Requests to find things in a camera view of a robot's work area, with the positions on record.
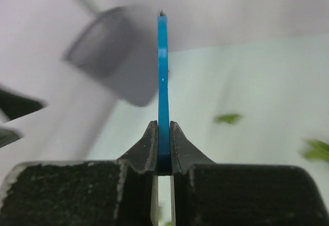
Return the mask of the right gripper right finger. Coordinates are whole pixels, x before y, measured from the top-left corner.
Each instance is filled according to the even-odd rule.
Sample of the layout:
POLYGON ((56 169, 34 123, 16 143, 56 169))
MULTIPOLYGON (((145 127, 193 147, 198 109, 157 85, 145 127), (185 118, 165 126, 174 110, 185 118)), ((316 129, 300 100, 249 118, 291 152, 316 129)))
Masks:
POLYGON ((328 225, 309 173, 291 165, 217 164, 170 124, 174 225, 328 225))

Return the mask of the blue hand brush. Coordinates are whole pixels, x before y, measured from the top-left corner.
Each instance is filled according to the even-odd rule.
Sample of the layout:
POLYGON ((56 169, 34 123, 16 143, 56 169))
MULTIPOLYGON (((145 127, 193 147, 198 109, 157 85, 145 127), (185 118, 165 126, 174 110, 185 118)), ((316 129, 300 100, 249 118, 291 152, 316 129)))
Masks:
POLYGON ((168 176, 172 172, 169 114, 169 53, 168 23, 164 11, 157 18, 158 52, 158 174, 168 176))

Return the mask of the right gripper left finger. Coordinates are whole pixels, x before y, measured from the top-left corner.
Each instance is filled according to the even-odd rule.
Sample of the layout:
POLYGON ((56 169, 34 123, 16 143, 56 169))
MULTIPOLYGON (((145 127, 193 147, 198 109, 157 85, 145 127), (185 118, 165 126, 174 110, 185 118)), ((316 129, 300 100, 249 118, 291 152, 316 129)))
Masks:
POLYGON ((116 160, 16 165, 1 186, 1 225, 158 225, 158 126, 116 160))

